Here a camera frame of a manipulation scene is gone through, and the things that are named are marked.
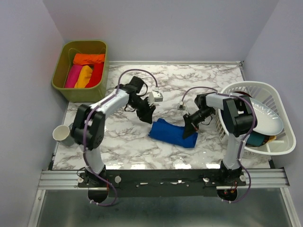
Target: green plastic basket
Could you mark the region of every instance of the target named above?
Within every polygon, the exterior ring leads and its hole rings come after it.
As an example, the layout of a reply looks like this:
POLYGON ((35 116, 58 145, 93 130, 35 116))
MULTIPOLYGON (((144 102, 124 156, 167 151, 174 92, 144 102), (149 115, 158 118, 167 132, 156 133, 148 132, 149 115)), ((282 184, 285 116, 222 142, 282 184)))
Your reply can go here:
POLYGON ((109 64, 107 60, 107 45, 100 40, 81 40, 67 43, 61 52, 52 79, 52 85, 70 102, 97 102, 104 98, 109 64), (105 54, 104 68, 101 81, 90 88, 64 88, 72 61, 77 53, 105 54))

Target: white wall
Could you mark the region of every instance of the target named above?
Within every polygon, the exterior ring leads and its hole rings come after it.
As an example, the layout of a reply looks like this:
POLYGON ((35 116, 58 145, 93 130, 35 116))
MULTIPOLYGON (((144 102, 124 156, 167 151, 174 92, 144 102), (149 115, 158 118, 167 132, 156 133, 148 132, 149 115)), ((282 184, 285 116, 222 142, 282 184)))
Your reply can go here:
POLYGON ((303 1, 280 0, 244 62, 248 80, 279 92, 297 138, 296 149, 276 157, 285 166, 290 192, 303 223, 303 1))
POLYGON ((43 0, 65 40, 112 61, 244 60, 278 0, 43 0))
POLYGON ((41 0, 2 0, 0 29, 0 226, 25 227, 66 106, 51 88, 63 39, 41 0))

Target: cable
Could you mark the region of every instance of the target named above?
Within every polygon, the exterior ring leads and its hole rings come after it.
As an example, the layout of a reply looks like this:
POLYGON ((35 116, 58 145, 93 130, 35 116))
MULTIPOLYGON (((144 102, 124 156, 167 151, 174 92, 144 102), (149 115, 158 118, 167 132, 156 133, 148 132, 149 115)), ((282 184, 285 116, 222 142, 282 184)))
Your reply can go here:
POLYGON ((80 170, 82 170, 82 169, 85 169, 85 167, 82 167, 82 168, 80 168, 80 169, 77 170, 76 175, 77 175, 78 177, 81 177, 81 176, 78 174, 78 172, 79 172, 80 170))
POLYGON ((238 188, 238 183, 237 181, 235 181, 235 187, 234 188, 231 187, 231 192, 234 193, 237 190, 237 188, 238 188))
POLYGON ((189 90, 187 90, 182 99, 181 99, 181 102, 183 102, 184 98, 185 98, 185 95, 192 89, 196 89, 196 88, 206 88, 206 89, 210 89, 210 90, 214 90, 216 92, 217 95, 220 95, 220 96, 224 96, 224 97, 232 97, 232 98, 237 98, 237 99, 240 99, 241 101, 245 102, 248 107, 251 109, 251 112, 252 112, 252 117, 253 117, 253 120, 252 120, 252 124, 251 124, 251 128, 250 130, 244 135, 244 137, 242 138, 241 142, 240 142, 240 145, 239 145, 239 149, 238 149, 238 154, 237 154, 237 161, 238 161, 238 164, 242 167, 242 169, 244 169, 244 171, 247 173, 248 175, 248 178, 249 178, 249 185, 248 185, 248 188, 246 190, 246 192, 244 193, 243 196, 241 196, 238 200, 235 200, 235 201, 227 201, 229 203, 236 203, 236 202, 240 202, 241 200, 243 200, 249 193, 250 191, 250 188, 251 188, 251 176, 250 176, 250 173, 248 172, 248 170, 242 165, 241 163, 241 150, 242 150, 242 147, 243 147, 243 141, 245 141, 245 139, 251 134, 251 132, 253 131, 254 127, 255 127, 255 123, 256 123, 256 115, 255 115, 255 111, 252 107, 252 105, 244 98, 240 97, 240 96, 234 96, 234 95, 229 95, 229 94, 222 94, 222 93, 218 93, 218 90, 212 88, 212 87, 192 87, 190 88, 189 90))
POLYGON ((209 121, 209 123, 207 123, 207 124, 203 124, 203 123, 201 123, 202 125, 209 125, 210 124, 210 122, 212 122, 212 120, 213 120, 213 116, 210 116, 211 118, 210 118, 210 121, 209 121))
POLYGON ((126 106, 124 107, 125 112, 135 112, 136 111, 135 108, 133 110, 127 110, 127 108, 128 108, 128 104, 126 104, 126 106))
POLYGON ((89 171, 90 171, 94 176, 96 176, 99 180, 101 180, 101 181, 105 182, 106 184, 108 184, 108 185, 114 190, 114 192, 115 192, 115 198, 114 198, 114 200, 113 200, 111 203, 109 203, 109 204, 101 204, 101 203, 97 203, 97 202, 94 202, 94 201, 90 201, 91 203, 96 204, 96 205, 98 205, 98 206, 102 206, 102 207, 108 207, 108 206, 114 205, 115 201, 116 201, 117 198, 118 198, 118 193, 117 193, 116 188, 113 186, 113 184, 112 184, 111 182, 109 182, 109 181, 105 180, 104 178, 102 178, 101 176, 99 176, 99 175, 90 167, 90 165, 89 165, 89 163, 88 163, 88 160, 87 160, 87 158, 86 158, 86 152, 87 152, 86 133, 87 133, 89 121, 90 121, 91 116, 93 115, 93 113, 94 113, 98 108, 100 108, 102 105, 104 105, 105 103, 107 103, 108 101, 110 101, 111 99, 113 99, 113 98, 118 94, 118 91, 119 91, 119 88, 120 88, 121 77, 122 77, 124 74, 126 74, 127 72, 130 72, 130 71, 141 71, 141 72, 146 72, 146 73, 148 73, 149 75, 151 75, 151 76, 154 78, 154 80, 155 80, 155 82, 156 82, 156 87, 158 87, 158 82, 157 82, 156 78, 155 78, 150 72, 148 72, 148 71, 146 71, 146 70, 130 69, 130 70, 124 71, 124 72, 119 76, 118 85, 117 85, 117 88, 116 88, 116 92, 115 92, 112 96, 108 97, 107 99, 105 99, 104 101, 102 101, 100 104, 98 104, 97 106, 95 106, 95 108, 92 109, 92 110, 90 111, 90 113, 88 114, 88 116, 87 116, 87 118, 86 118, 85 125, 84 125, 84 129, 83 129, 83 141, 82 141, 82 143, 83 143, 83 159, 84 159, 85 165, 87 166, 87 168, 89 169, 89 171))
POLYGON ((139 97, 143 97, 144 95, 146 95, 147 94, 147 91, 148 91, 148 86, 147 86, 147 84, 144 82, 144 85, 146 86, 146 92, 143 94, 143 95, 138 95, 139 97))
POLYGON ((201 87, 201 86, 198 86, 198 87, 191 87, 189 90, 187 90, 187 91, 184 93, 184 95, 183 95, 183 97, 182 97, 182 99, 181 99, 181 102, 183 102, 183 100, 184 100, 186 94, 187 94, 190 90, 196 89, 196 88, 206 88, 206 89, 210 89, 210 90, 215 91, 216 94, 218 93, 218 90, 217 90, 217 89, 214 89, 214 88, 212 88, 212 87, 201 87))
POLYGON ((126 74, 126 73, 128 73, 128 72, 131 72, 131 71, 140 71, 140 72, 145 72, 145 73, 149 74, 149 75, 150 75, 151 77, 153 77, 153 79, 155 80, 155 82, 156 82, 156 87, 158 87, 157 79, 156 79, 155 76, 152 75, 149 71, 141 70, 141 69, 130 69, 130 70, 124 71, 124 72, 119 76, 116 93, 118 93, 118 90, 119 90, 119 88, 120 88, 121 77, 122 77, 124 74, 126 74))

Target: white plastic basket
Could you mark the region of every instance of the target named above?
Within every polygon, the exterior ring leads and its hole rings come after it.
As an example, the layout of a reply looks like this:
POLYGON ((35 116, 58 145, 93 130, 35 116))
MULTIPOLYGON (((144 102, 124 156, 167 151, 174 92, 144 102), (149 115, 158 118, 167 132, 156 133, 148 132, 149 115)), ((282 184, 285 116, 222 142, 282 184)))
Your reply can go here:
MULTIPOLYGON (((284 124, 284 129, 280 134, 277 135, 276 140, 266 143, 261 147, 245 147, 245 150, 271 156, 285 155, 292 152, 296 146, 296 139, 277 90, 266 83, 244 81, 232 83, 226 86, 222 90, 222 93, 228 94, 236 91, 246 92, 254 99, 265 104, 281 117, 284 124)), ((223 122, 221 111, 217 111, 215 120, 220 140, 223 144, 225 144, 228 141, 228 131, 225 125, 221 124, 223 122)))

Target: white marble table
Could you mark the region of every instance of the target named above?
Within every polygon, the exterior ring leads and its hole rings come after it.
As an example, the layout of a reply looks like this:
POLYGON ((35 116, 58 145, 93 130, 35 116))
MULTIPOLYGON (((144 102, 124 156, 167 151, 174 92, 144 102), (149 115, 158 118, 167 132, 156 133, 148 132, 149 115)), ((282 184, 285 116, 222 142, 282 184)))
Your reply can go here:
MULTIPOLYGON (((163 118, 175 125, 184 125, 184 112, 177 105, 190 87, 207 86, 222 90, 236 81, 242 81, 236 65, 114 65, 110 67, 107 94, 117 85, 119 75, 128 69, 138 68, 151 72, 158 80, 164 100, 157 106, 153 120, 163 118)), ((140 76, 149 89, 155 86, 153 79, 141 72, 128 73, 121 83, 128 83, 133 75, 140 76)), ((194 98, 205 92, 192 90, 185 98, 190 113, 197 110, 194 98)), ((81 103, 69 103, 65 125, 73 122, 81 103)), ((200 169, 219 168, 226 152, 217 135, 214 120, 200 126, 196 147, 186 149, 151 139, 151 125, 139 121, 136 113, 120 109, 106 120, 106 131, 101 144, 102 159, 107 169, 200 169)), ((242 162, 247 168, 269 168, 269 156, 245 152, 242 162)), ((75 170, 84 166, 82 151, 78 145, 66 148, 58 145, 53 170, 75 170)))

